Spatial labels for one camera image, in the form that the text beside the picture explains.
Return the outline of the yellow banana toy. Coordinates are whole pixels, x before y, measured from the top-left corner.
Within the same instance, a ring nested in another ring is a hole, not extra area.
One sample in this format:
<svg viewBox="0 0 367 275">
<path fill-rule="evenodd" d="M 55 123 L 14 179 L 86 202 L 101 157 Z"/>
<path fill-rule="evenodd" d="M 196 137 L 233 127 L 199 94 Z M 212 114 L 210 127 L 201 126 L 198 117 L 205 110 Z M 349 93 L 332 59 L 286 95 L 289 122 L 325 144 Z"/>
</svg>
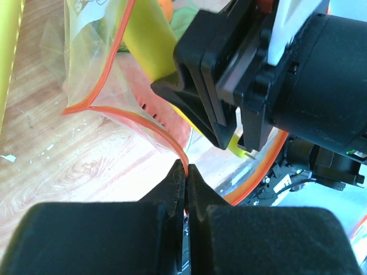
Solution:
<svg viewBox="0 0 367 275">
<path fill-rule="evenodd" d="M 158 1 L 135 1 L 120 50 L 129 51 L 150 84 L 175 71 L 173 50 L 177 39 Z M 173 109 L 193 130 L 198 128 L 174 105 Z"/>
</svg>

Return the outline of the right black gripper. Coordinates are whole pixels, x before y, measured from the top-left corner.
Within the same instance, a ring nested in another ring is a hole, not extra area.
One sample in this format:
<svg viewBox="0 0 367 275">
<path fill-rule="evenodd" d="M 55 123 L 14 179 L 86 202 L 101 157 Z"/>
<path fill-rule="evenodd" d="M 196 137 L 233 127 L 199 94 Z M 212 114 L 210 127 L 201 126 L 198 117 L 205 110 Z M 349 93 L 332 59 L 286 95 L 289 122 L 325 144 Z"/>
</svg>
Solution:
<svg viewBox="0 0 367 275">
<path fill-rule="evenodd" d="M 264 112 L 274 68 L 308 17 L 327 1 L 230 1 L 219 12 L 200 10 L 174 49 L 177 71 L 151 84 L 217 148 L 235 132 L 236 145 L 260 150 L 269 135 Z"/>
</svg>

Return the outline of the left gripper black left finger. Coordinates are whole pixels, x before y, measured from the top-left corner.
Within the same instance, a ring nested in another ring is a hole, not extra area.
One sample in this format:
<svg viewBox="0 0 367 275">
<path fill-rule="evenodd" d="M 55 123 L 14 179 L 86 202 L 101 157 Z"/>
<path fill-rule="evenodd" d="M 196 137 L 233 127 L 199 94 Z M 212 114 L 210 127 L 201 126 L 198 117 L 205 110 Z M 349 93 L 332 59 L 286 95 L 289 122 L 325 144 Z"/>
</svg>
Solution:
<svg viewBox="0 0 367 275">
<path fill-rule="evenodd" d="M 21 219 L 2 274 L 177 274 L 185 171 L 180 160 L 135 202 L 45 202 Z"/>
</svg>

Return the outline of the watermelon slice toy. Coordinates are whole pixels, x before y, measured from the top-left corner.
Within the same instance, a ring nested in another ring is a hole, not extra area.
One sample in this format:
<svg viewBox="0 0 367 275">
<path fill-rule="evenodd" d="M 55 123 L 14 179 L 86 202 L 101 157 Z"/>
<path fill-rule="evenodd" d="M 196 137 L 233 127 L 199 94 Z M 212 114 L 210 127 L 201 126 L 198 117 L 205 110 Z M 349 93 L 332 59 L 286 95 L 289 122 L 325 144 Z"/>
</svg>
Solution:
<svg viewBox="0 0 367 275">
<path fill-rule="evenodd" d="M 150 79 L 145 75 L 135 58 L 127 53 L 118 53 L 115 57 L 128 86 L 138 105 L 157 123 L 171 134 L 186 151 L 191 142 L 193 129 L 173 107 L 157 96 L 150 88 Z"/>
</svg>

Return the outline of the green cabbage toy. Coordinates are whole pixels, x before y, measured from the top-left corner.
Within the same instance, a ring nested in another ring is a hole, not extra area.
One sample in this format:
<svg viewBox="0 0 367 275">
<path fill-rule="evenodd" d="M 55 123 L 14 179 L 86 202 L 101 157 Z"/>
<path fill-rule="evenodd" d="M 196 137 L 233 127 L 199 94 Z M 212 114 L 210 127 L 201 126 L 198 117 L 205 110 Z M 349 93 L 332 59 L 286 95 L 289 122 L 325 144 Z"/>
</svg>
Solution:
<svg viewBox="0 0 367 275">
<path fill-rule="evenodd" d="M 186 32 L 197 13 L 198 10 L 191 7 L 182 7 L 174 11 L 170 21 L 170 27 L 177 40 Z"/>
</svg>

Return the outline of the small orange toy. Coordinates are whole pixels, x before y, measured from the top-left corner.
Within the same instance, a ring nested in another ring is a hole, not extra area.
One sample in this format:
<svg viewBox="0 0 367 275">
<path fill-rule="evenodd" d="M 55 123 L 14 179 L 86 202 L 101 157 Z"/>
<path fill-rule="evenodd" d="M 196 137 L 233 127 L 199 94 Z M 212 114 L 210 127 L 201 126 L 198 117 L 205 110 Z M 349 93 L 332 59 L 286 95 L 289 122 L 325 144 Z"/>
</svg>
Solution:
<svg viewBox="0 0 367 275">
<path fill-rule="evenodd" d="M 174 1 L 173 0 L 158 0 L 158 3 L 165 14 L 165 17 L 170 22 L 174 13 Z"/>
</svg>

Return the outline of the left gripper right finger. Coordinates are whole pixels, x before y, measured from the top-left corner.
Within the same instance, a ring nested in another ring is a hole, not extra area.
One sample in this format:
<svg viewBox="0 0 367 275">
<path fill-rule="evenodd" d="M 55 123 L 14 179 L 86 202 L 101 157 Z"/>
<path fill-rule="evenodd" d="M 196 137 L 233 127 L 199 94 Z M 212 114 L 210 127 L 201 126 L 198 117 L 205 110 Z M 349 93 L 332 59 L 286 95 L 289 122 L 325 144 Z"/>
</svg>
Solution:
<svg viewBox="0 0 367 275">
<path fill-rule="evenodd" d="M 329 210 L 233 206 L 193 164 L 186 204 L 192 274 L 361 274 L 342 224 Z"/>
</svg>

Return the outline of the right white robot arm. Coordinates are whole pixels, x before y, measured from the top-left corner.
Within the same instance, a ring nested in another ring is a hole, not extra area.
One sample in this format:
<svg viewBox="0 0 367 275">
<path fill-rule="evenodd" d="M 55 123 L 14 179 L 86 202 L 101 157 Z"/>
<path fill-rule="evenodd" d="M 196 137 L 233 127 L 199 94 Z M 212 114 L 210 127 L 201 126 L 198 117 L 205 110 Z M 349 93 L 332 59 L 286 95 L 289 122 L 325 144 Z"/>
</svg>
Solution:
<svg viewBox="0 0 367 275">
<path fill-rule="evenodd" d="M 230 1 L 200 10 L 174 47 L 175 71 L 154 93 L 177 107 L 216 147 L 260 151 L 278 134 L 255 173 L 226 196 L 270 199 L 260 182 L 275 162 L 300 165 L 326 187 L 364 180 L 366 163 L 366 21 L 311 13 L 271 61 L 283 1 Z"/>
</svg>

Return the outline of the clear zip top bag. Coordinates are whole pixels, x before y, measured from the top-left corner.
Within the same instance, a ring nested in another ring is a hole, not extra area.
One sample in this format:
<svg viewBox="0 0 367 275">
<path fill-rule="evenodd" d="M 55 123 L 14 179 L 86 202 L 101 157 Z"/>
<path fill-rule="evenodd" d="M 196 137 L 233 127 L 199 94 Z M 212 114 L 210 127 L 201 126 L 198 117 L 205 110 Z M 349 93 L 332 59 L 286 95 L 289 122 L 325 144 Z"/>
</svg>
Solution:
<svg viewBox="0 0 367 275">
<path fill-rule="evenodd" d="M 182 7 L 219 12 L 230 1 L 212 1 L 208 6 L 188 1 L 174 1 L 174 10 Z M 174 152 L 184 166 L 189 163 L 186 151 L 169 134 L 140 108 L 128 86 L 115 57 L 135 1 L 65 1 L 64 15 L 46 24 L 41 40 L 44 63 L 58 77 L 68 95 L 66 115 L 94 111 L 109 119 L 127 125 L 151 141 L 161 150 Z M 272 129 L 265 146 L 260 151 L 246 151 L 235 147 L 243 133 L 241 114 L 236 111 L 237 127 L 225 150 L 245 163 L 244 183 L 255 173 L 278 134 Z M 286 194 L 306 182 L 318 183 L 309 170 L 300 165 L 290 166 L 275 162 L 260 182 L 260 187 L 270 199 L 246 197 L 238 204 L 276 205 Z M 240 187 L 225 185 L 218 192 L 226 196 Z"/>
</svg>

